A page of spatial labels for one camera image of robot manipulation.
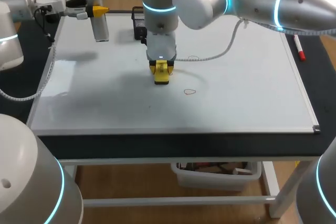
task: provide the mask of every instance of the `table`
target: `table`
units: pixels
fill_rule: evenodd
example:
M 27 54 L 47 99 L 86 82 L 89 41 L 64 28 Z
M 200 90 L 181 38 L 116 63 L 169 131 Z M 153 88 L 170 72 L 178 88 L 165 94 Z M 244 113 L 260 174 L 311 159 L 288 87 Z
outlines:
M 34 31 L 34 24 L 23 24 L 19 39 L 25 55 L 21 69 L 1 73 L 0 84 L 12 95 L 27 95 L 36 90 L 38 76 L 47 60 L 48 50 L 45 38 L 40 31 Z M 296 49 L 290 37 L 288 44 L 293 54 Z M 185 139 L 184 134 L 167 135 L 63 135 L 40 136 L 50 151 L 65 166 L 101 165 L 130 163 L 172 163 L 195 161 L 263 161 L 263 175 L 269 196 L 256 197 L 209 197 L 209 198 L 154 198 L 154 199 L 108 199 L 85 200 L 86 206 L 134 206 L 134 205 L 203 205 L 203 204 L 272 204 L 272 217 L 280 217 L 293 200 L 299 178 L 308 168 L 309 161 L 320 156 L 336 136 L 332 122 L 336 118 L 336 75 L 329 57 L 318 38 L 302 37 L 301 43 L 307 61 L 302 63 L 294 57 L 303 84 L 310 98 L 312 107 L 320 125 L 320 134 L 207 134 L 204 138 Z M 29 76 L 22 84 L 19 77 Z M 1 112 L 8 108 L 8 101 L 0 105 Z M 16 111 L 7 109 L 7 114 L 14 115 L 25 122 L 30 104 L 16 107 Z M 275 160 L 302 160 L 283 189 L 279 192 L 272 163 Z

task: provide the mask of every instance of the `marker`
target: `marker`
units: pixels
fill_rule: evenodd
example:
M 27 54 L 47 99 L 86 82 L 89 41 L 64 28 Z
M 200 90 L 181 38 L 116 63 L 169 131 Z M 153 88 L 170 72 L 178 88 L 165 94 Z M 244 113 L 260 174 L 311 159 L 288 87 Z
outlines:
M 302 46 L 301 46 L 301 43 L 300 43 L 300 40 L 299 40 L 299 36 L 294 35 L 294 42 L 295 42 L 296 48 L 298 49 L 300 60 L 305 61 L 306 57 L 305 57 L 305 53 L 302 50 Z

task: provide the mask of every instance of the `floor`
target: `floor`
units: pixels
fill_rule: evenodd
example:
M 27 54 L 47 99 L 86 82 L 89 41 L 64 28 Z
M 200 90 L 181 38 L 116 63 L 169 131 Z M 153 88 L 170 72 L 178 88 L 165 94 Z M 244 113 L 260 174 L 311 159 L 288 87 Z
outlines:
M 104 0 L 110 9 L 131 9 L 141 0 Z M 322 38 L 333 65 L 336 67 L 336 40 Z M 280 187 L 295 167 L 294 162 L 274 162 Z M 76 177 L 83 198 L 127 198 L 168 196 L 226 196 L 235 195 L 216 190 L 179 187 L 168 164 L 114 165 L 79 167 Z M 239 195 L 261 195 L 262 181 L 251 183 Z M 95 223 L 209 223 L 209 224 L 297 224 L 294 206 L 280 220 L 271 220 L 267 207 L 249 206 L 197 206 L 197 207 L 120 207 L 86 208 L 84 224 Z

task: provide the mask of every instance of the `black surface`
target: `black surface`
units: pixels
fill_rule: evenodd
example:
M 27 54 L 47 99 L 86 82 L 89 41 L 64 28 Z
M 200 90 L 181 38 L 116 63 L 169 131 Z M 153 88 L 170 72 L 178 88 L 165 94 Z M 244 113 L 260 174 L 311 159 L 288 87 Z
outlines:
M 0 87 L 12 95 L 30 95 L 36 91 L 48 56 L 48 43 L 41 31 L 33 26 L 34 23 L 23 24 L 19 31 L 25 64 L 20 69 L 0 73 Z M 58 159 L 320 156 L 336 136 L 336 73 L 318 37 L 300 37 L 307 58 L 305 62 L 300 62 L 296 57 L 297 50 L 292 38 L 289 36 L 287 39 L 319 121 L 320 134 L 92 135 L 40 138 Z M 10 114 L 21 121 L 27 119 L 31 102 L 19 104 L 3 99 L 0 101 L 1 113 Z
M 58 22 L 46 23 L 46 31 L 55 36 Z M 13 69 L 0 72 L 0 88 L 13 97 L 35 94 L 46 64 L 51 43 L 34 21 L 22 23 L 18 38 L 24 61 Z M 0 113 L 11 115 L 26 123 L 33 101 L 12 102 L 0 96 Z

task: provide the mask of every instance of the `plastic storage bin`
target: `plastic storage bin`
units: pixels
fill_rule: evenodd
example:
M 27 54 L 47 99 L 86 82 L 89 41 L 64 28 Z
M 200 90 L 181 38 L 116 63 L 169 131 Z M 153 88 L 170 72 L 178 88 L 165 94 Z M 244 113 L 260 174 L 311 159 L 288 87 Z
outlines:
M 172 163 L 171 168 L 177 175 L 178 184 L 184 187 L 242 191 L 249 182 L 258 180 L 261 176 L 261 162 L 247 163 L 246 168 L 252 171 L 252 175 L 200 173 L 181 170 L 176 165 L 177 163 Z

